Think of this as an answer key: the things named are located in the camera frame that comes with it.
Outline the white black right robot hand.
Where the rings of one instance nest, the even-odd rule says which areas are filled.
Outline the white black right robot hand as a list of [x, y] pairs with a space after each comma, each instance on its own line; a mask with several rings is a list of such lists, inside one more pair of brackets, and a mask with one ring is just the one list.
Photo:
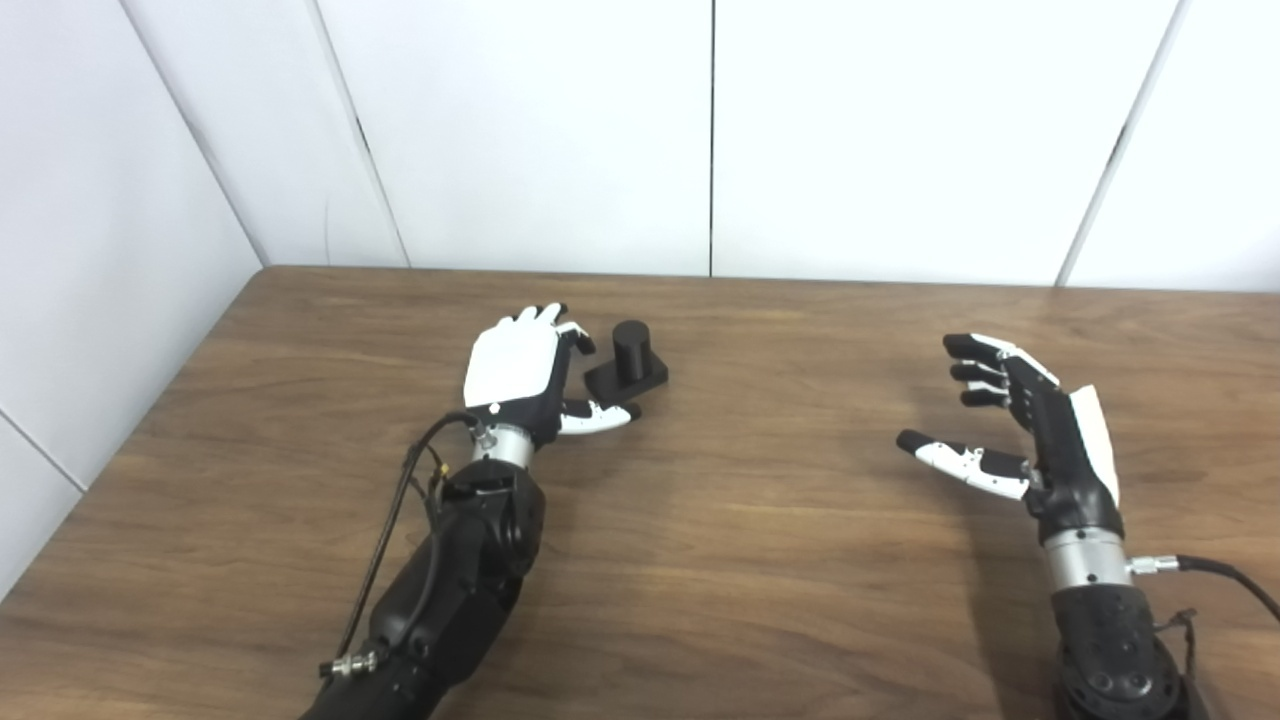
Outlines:
[[1124, 538], [1111, 436], [1093, 386], [1073, 392], [1028, 351], [978, 333], [943, 337], [950, 375], [964, 383], [966, 407], [998, 407], [1033, 441], [1034, 457], [948, 442], [904, 429], [896, 445], [928, 468], [1004, 498], [1020, 501], [1039, 539], [1102, 530]]

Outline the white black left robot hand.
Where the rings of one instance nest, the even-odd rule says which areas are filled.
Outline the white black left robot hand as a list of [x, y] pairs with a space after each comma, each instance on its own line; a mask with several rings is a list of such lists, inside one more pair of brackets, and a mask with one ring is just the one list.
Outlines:
[[594, 398], [567, 398], [571, 354], [593, 355], [591, 336], [563, 322], [563, 304], [527, 306], [502, 316], [474, 342], [463, 379], [463, 407], [486, 427], [522, 432], [532, 450], [559, 436], [620, 429], [640, 416], [632, 404], [607, 407]]

